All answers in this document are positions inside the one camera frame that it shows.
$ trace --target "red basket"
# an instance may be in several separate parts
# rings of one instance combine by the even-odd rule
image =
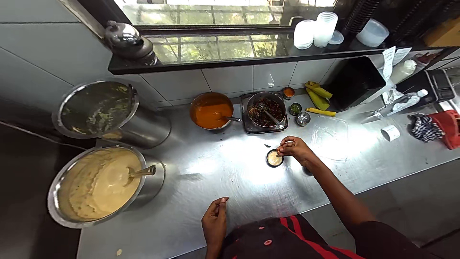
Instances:
[[[449,149],[455,149],[460,146],[460,115],[456,110],[448,110],[439,113],[429,114],[433,118],[439,128],[441,128],[446,135],[443,137],[443,142]]]

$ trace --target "striped cloth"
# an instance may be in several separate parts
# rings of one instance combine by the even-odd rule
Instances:
[[[412,135],[414,135],[416,139],[423,142],[430,142],[435,139],[440,139],[445,135],[445,132],[433,122],[431,117],[423,113],[412,114],[410,117],[415,119]]]

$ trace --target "idli batter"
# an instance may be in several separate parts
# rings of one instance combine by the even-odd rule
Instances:
[[[142,169],[137,155],[123,148],[98,150],[80,159],[69,170],[62,186],[69,188],[65,198],[75,214],[85,219],[98,219],[121,208],[140,182],[137,177],[126,185],[128,167],[134,171]]]

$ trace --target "fingers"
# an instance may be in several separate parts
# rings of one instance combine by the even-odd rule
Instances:
[[[227,200],[228,200],[228,198],[227,199],[222,198],[221,201],[220,201],[219,216],[218,216],[219,219],[224,220],[225,217],[226,217],[225,213],[227,212]]]
[[[225,201],[228,201],[228,197],[222,197],[222,198],[218,198],[217,200],[214,200],[211,205],[209,205],[209,208],[207,209],[205,215],[209,215],[209,216],[215,216],[217,215],[219,209],[218,209],[218,205],[220,204],[220,202],[222,200],[225,200]]]
[[[278,151],[278,154],[283,156],[283,155],[290,155],[288,153],[292,153],[291,147],[294,146],[293,142],[287,142],[284,143],[284,145],[279,146],[276,150]]]
[[[286,143],[287,141],[295,141],[296,139],[298,139],[298,137],[294,137],[294,136],[287,136],[285,138],[283,138],[283,140],[281,140],[281,146],[284,145],[284,143]]]

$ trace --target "steel pot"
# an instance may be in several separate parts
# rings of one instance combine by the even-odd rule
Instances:
[[[284,102],[283,100],[276,94],[274,93],[270,93],[270,92],[260,92],[260,93],[256,93],[254,94],[250,99],[249,101],[247,102],[247,107],[246,107],[246,110],[248,111],[250,107],[252,107],[254,105],[254,103],[256,103],[258,100],[262,99],[262,98],[267,98],[267,99],[270,99],[270,100],[273,100],[275,101],[277,104],[280,105],[281,107],[281,113],[282,113],[282,117],[284,119],[284,117],[286,116],[286,106],[284,105]],[[272,128],[272,127],[276,127],[276,124],[273,125],[273,126],[262,126],[258,123],[256,123],[255,121],[253,121],[253,119],[251,118],[251,116],[248,116],[249,119],[251,119],[251,121],[260,126],[260,127],[264,127],[264,128]]]
[[[52,121],[68,137],[100,137],[144,149],[159,145],[171,131],[169,119],[139,105],[131,84],[115,81],[76,86],[53,112]]]
[[[215,92],[209,92],[209,93],[204,93],[204,94],[199,95],[192,101],[190,105],[190,118],[197,126],[205,130],[220,130],[220,129],[225,128],[227,125],[230,124],[230,120],[228,119],[223,119],[223,120],[227,120],[227,123],[225,123],[221,127],[214,128],[214,129],[207,129],[207,128],[201,127],[200,125],[196,123],[196,110],[198,107],[205,106],[205,105],[216,105],[216,104],[227,104],[233,113],[233,104],[231,103],[230,99],[226,95],[215,93]]]
[[[63,188],[62,183],[64,179],[66,178],[66,176],[68,175],[69,170],[73,166],[75,166],[80,161],[80,159],[82,159],[83,157],[90,155],[96,151],[105,150],[107,148],[121,148],[121,149],[130,150],[139,158],[139,161],[143,169],[146,168],[147,165],[148,166],[155,165],[155,174],[148,175],[148,176],[142,176],[139,182],[139,185],[136,191],[134,192],[134,194],[131,196],[131,198],[121,208],[119,208],[117,211],[111,213],[110,215],[106,217],[96,219],[96,220],[84,220],[84,219],[78,219],[78,217],[69,216],[70,214],[73,213],[69,211],[71,210],[71,208],[68,205],[60,204],[59,199],[58,199],[59,190]],[[148,161],[146,162],[145,157],[135,148],[94,147],[74,157],[56,175],[48,191],[48,197],[47,197],[48,211],[51,214],[51,217],[56,222],[58,222],[64,227],[69,227],[73,229],[91,227],[91,226],[97,225],[99,223],[105,222],[115,217],[116,215],[120,214],[122,211],[126,210],[129,206],[137,207],[137,206],[144,205],[146,202],[150,201],[160,191],[163,185],[164,176],[165,176],[165,166],[161,162],[156,161],[152,158],[148,158]]]

